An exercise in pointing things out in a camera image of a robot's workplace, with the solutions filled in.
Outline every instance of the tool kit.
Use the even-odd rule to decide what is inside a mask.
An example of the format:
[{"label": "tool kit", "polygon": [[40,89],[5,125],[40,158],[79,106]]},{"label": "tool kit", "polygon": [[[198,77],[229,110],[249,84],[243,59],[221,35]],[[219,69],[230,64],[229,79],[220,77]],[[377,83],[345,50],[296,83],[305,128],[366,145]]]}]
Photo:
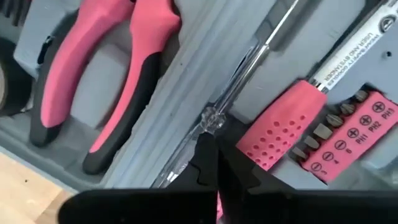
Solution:
[{"label": "tool kit", "polygon": [[0,11],[0,151],[68,190],[166,187],[204,132],[295,189],[398,188],[397,0]]}]

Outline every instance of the plastic tool case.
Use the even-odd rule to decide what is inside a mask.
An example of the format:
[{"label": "plastic tool case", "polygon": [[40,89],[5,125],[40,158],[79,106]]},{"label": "plastic tool case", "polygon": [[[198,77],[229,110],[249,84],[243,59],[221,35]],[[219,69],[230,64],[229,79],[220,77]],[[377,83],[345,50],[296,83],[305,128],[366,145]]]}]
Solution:
[{"label": "plastic tool case", "polygon": [[[0,151],[71,191],[160,187],[164,180],[172,179],[173,173],[168,170],[178,156],[176,149],[198,122],[202,111],[217,100],[248,52],[261,38],[267,38],[267,29],[277,24],[293,2],[175,0],[182,26],[163,51],[164,74],[131,130],[130,138],[106,172],[88,175],[83,172],[82,163],[104,120],[109,119],[109,111],[114,108],[129,67],[130,52],[134,48],[129,21],[112,29],[94,49],[75,93],[71,115],[57,138],[45,147],[30,143],[28,109],[0,118]],[[72,26],[80,3],[78,0],[33,0],[25,23],[19,26],[12,25],[11,18],[0,16],[0,37],[16,44],[14,58],[32,77],[37,79],[40,68],[45,66],[44,55],[56,42],[55,33]],[[309,77],[378,4],[377,0],[308,1],[295,15],[291,29],[234,101],[222,134],[238,142],[275,99],[295,81]],[[294,152],[295,148],[307,147],[308,136],[323,127],[319,124],[324,123],[327,114],[339,113],[342,103],[349,103],[355,95],[359,97],[359,90],[378,93],[392,105],[398,103],[397,36],[398,26],[392,26],[350,68],[342,81],[328,92],[327,104],[304,135],[294,142],[291,152],[269,172],[297,189],[377,190],[398,186],[395,124],[333,181],[306,170]],[[96,103],[90,100],[89,93],[107,97]],[[331,127],[324,130],[336,131]],[[184,164],[175,166],[183,169]]]}]

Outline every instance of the hole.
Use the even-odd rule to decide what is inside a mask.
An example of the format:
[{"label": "hole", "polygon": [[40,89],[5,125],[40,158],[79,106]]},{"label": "hole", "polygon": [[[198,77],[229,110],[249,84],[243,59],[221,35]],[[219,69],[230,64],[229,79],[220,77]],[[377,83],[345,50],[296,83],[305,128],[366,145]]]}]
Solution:
[{"label": "hole", "polygon": [[47,53],[47,51],[48,51],[49,47],[51,46],[53,40],[54,40],[54,37],[52,37],[52,36],[48,36],[45,39],[45,41],[44,41],[44,43],[42,45],[42,49],[40,50],[39,56],[37,57],[37,63],[39,65],[43,64],[44,58],[45,58],[45,54]]}]

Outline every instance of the wooden surface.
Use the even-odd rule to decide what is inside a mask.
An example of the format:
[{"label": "wooden surface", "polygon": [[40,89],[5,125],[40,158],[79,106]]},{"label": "wooden surface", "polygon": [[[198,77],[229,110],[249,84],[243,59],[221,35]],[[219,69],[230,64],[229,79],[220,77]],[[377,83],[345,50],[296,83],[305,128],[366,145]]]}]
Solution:
[{"label": "wooden surface", "polygon": [[70,196],[59,186],[0,153],[0,223],[53,224]]}]

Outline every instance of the pink pliers handle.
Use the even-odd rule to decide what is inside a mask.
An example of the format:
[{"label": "pink pliers handle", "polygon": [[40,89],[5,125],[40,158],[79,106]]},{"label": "pink pliers handle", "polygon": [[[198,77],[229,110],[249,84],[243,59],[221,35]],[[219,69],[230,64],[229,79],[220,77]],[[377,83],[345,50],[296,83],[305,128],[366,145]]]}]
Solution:
[{"label": "pink pliers handle", "polygon": [[83,162],[86,173],[98,174],[109,166],[149,103],[159,77],[160,53],[170,35],[180,27],[172,4],[172,0],[137,0],[130,26],[129,75],[115,111]]},{"label": "pink pliers handle", "polygon": [[129,0],[84,0],[78,18],[55,55],[48,74],[38,82],[30,128],[37,146],[51,142],[69,115],[82,70],[94,46],[112,27],[128,19],[134,9]]}]

